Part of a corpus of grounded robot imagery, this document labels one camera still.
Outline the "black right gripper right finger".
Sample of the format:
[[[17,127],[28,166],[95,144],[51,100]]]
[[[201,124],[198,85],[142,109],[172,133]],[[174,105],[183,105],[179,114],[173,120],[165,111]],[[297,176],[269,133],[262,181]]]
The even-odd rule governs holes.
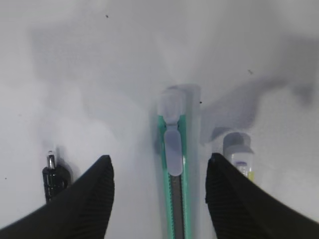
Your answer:
[[[208,161],[206,196],[219,239],[317,239],[319,224],[276,200],[222,154]]]

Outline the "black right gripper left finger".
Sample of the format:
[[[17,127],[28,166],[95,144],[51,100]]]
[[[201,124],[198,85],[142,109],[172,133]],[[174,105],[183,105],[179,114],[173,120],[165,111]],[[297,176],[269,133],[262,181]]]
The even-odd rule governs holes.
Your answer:
[[[101,156],[71,187],[21,220],[2,239],[103,239],[114,202],[114,169]]]

